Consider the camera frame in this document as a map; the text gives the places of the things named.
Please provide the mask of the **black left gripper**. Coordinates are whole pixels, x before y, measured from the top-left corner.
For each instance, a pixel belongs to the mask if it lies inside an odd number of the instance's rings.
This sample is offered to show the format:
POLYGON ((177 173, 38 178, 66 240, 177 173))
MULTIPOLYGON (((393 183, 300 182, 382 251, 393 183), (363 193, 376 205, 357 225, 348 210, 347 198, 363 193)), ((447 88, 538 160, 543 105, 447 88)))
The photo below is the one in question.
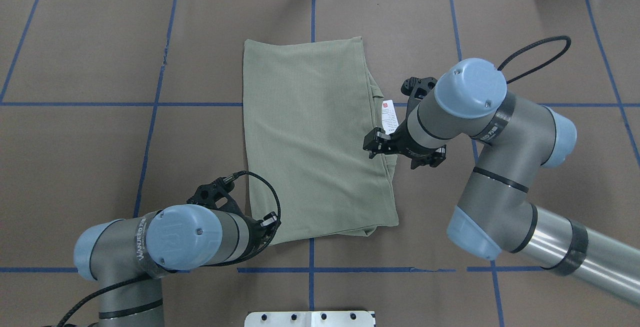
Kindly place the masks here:
POLYGON ((254 176, 254 179, 262 182, 268 190, 270 190, 274 197, 276 208, 275 211, 270 211, 267 215, 258 220, 247 216, 240 209, 237 201, 231 197, 231 192, 235 187, 235 181, 239 178, 239 176, 223 176, 218 177, 215 181, 210 182, 209 184, 200 185, 196 188, 192 197, 187 199, 186 202, 188 204, 205 207, 209 210, 230 213, 231 215, 242 218, 246 222, 249 230, 249 242, 251 247, 269 247, 282 224, 282 210, 279 196, 272 184, 270 184, 266 179, 262 176, 254 176))

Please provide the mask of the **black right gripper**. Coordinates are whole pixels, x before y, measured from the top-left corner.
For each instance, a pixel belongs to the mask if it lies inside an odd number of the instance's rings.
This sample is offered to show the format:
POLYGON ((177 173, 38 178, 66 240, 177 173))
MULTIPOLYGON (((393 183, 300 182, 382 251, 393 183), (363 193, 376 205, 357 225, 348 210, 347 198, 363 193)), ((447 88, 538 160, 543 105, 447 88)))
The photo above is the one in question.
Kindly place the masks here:
MULTIPOLYGON (((409 119, 411 112, 434 89, 438 79, 433 77, 416 78, 414 76, 405 79, 400 90, 407 96, 405 120, 409 119)), ((373 159, 377 155, 403 155, 411 159, 410 169, 415 170, 421 166, 436 168, 446 160, 447 146, 442 145, 438 149, 427 150, 418 148, 418 153, 410 153, 406 148, 400 147, 398 142, 409 134, 407 122, 403 121, 394 132, 387 131, 381 126, 374 127, 366 134, 363 140, 363 150, 369 152, 368 158, 373 159)))

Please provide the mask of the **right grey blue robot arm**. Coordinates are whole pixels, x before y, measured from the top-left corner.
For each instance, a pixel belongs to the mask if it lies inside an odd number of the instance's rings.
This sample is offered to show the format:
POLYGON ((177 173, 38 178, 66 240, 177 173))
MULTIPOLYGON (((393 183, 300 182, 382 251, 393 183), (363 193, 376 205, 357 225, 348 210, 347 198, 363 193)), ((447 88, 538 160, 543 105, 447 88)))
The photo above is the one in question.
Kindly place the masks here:
POLYGON ((376 126, 363 140, 369 157, 403 155, 411 167, 435 163, 460 135, 483 144, 446 229, 478 258, 521 254, 557 276, 570 276, 639 306, 639 250, 571 218, 528 202, 541 168, 555 168, 574 150, 574 123, 508 90, 493 63, 467 58, 437 79, 404 87, 412 98, 391 134, 376 126))

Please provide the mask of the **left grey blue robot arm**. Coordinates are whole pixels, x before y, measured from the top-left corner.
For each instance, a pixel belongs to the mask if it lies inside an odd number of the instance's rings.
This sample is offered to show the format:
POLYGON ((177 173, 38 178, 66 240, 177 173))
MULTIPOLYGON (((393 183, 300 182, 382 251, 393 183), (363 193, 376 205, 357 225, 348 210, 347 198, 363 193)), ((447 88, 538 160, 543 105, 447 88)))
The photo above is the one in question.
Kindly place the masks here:
POLYGON ((263 218, 247 216, 231 197, 240 170, 200 185, 185 204, 118 218, 89 227, 75 243, 73 263, 83 279, 99 289, 82 298, 61 318, 58 327, 83 305, 100 299, 96 327, 162 327, 162 279, 201 267, 226 267, 254 258, 270 245, 281 226, 277 192, 275 209, 263 218))

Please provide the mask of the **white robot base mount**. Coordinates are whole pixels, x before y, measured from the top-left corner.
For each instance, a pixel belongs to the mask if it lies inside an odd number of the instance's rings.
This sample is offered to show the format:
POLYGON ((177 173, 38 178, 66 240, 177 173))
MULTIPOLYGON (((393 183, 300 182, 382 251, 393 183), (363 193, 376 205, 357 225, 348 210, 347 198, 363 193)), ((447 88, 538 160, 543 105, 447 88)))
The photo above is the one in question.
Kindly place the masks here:
POLYGON ((374 311, 257 311, 249 313, 245 327, 375 327, 374 311))

